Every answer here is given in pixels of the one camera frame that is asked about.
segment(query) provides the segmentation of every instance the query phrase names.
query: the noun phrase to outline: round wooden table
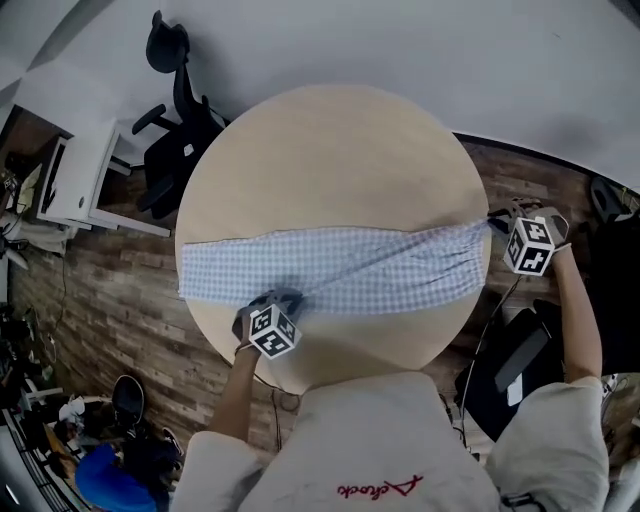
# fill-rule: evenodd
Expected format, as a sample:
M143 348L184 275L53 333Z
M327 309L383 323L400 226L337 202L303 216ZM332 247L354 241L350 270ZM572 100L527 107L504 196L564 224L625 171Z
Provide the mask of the round wooden table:
M371 87L303 87L252 108L205 152L180 205L178 272L186 243L324 226L416 231L476 220L487 210L469 155L420 107ZM478 295L403 314L303 316L298 347L273 361L261 358L256 375L303 393L418 370L460 331ZM209 342L233 361L235 309L187 304Z

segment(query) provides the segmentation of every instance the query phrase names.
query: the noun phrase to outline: black office chair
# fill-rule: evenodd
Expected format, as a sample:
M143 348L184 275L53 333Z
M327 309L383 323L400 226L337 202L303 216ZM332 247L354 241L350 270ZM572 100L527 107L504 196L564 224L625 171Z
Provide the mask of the black office chair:
M193 97L187 72L188 55L189 36L184 27L169 27L162 21L162 13L157 11L147 41L147 60L160 73L175 72L173 103L182 124L162 117L167 109L158 105L142 116L131 130L135 135L149 124L168 130L144 154L147 192L140 197L137 206L141 212L151 209L155 219L167 216L180 206L195 165L223 130L211 115L207 97L202 96L202 103Z

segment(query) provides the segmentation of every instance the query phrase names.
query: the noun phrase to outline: blue gingham cloth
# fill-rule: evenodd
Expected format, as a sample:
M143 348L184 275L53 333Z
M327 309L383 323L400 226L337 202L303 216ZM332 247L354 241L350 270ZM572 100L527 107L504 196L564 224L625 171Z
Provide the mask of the blue gingham cloth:
M319 228L185 244L180 296L241 307L286 286L302 292L306 311L319 313L432 308L484 285L486 229L485 221L416 233Z

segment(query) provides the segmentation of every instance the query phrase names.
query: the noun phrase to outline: white desk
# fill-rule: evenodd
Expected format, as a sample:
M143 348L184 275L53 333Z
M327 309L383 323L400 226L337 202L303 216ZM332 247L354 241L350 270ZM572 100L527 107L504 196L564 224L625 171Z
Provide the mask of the white desk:
M131 174L130 169L111 161L119 138L120 130L113 120L87 129L66 142L59 141L56 152L62 150L62 146L64 146L64 152L57 166L49 194L53 199L44 218L69 225L80 223L78 227L93 225L117 229L119 226L124 226L168 237L171 234L168 229L98 208L100 191L107 170L111 169L125 176ZM50 166L45 179L45 190L51 171Z

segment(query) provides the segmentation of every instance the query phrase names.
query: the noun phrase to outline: wooden floor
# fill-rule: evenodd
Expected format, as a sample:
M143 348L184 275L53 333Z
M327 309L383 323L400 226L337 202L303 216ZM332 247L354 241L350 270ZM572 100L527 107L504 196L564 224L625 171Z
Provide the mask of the wooden floor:
M33 123L29 116L25 119ZM9 137L7 145L27 151L25 146L33 145L33 140L27 144L24 139L29 130L18 123L14 131L22 135ZM537 197L556 206L574 228L592 220L587 176L500 149L475 144L465 144L465 148L482 177L490 206L515 196ZM113 211L133 214L135 197L143 190L142 179L135 174L128 179L116 177L102 201ZM168 223L175 223L175 216ZM574 232L574 236L581 263L584 243L581 235ZM43 332L51 331L62 314L54 334L55 347L47 342L40 346L52 357L55 353L59 384L77 394L110 394L120 374L136 374L149 397L148 419L156 426L169 425L186 443L207 424L228 367L178 297L173 238L96 229L81 231L70 243L64 261L33 248L27 249L25 257L28 272L12 266L11 300L18 310L33 307ZM490 313L487 295L505 292L515 280L501 258L502 249L494 244L487 294L453 347L475 347ZM557 297L550 275L523 279L509 306L519 309L537 297ZM451 402L453 380L468 363L458 351L447 348L424 371ZM256 382L254 397L250 443L268 458L276 450L272 393ZM286 438L298 400L279 392L273 400Z

